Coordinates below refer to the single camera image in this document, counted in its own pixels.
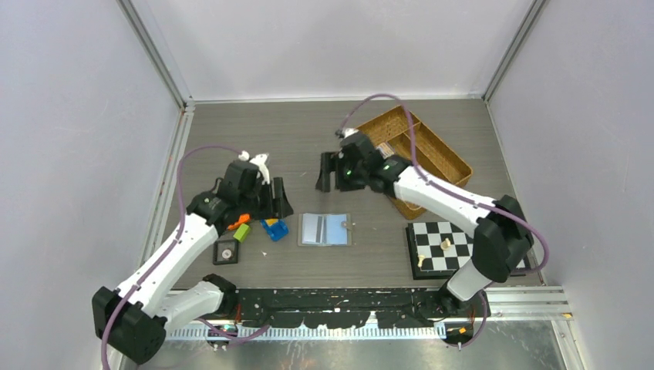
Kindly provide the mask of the credit card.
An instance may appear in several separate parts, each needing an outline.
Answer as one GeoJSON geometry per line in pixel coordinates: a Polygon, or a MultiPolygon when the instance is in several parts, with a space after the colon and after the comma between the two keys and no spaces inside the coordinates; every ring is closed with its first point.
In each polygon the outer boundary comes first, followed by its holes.
{"type": "Polygon", "coordinates": [[[323,245],[325,243],[326,215],[303,214],[300,242],[305,245],[323,245]]]}
{"type": "Polygon", "coordinates": [[[381,143],[376,148],[383,158],[388,158],[395,153],[395,150],[388,143],[381,143]]]}

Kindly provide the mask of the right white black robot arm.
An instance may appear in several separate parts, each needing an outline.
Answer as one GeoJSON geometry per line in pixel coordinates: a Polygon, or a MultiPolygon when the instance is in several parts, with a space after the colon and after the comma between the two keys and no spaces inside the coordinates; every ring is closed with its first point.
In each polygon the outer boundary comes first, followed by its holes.
{"type": "Polygon", "coordinates": [[[320,157],[316,189],[354,191],[369,188],[396,200],[416,204],[459,227],[472,238],[471,259],[440,289],[440,306],[450,316],[462,315],[489,284],[507,280],[534,244],[519,202],[470,193],[428,173],[407,158],[382,155],[370,138],[356,129],[340,133],[340,148],[320,157]]]}

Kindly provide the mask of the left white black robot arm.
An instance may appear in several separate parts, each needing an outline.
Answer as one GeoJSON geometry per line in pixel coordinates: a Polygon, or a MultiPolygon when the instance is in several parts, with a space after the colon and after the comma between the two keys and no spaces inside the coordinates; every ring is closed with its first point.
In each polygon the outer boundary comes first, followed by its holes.
{"type": "Polygon", "coordinates": [[[193,198],[175,231],[133,275],[117,288],[101,287],[93,295],[95,333],[103,344],[142,365],[168,333],[204,315],[226,319],[236,312],[235,285],[216,274],[175,297],[168,293],[241,215],[264,220],[293,213],[283,179],[271,177],[267,162],[266,153],[232,161],[217,190],[193,198]]]}

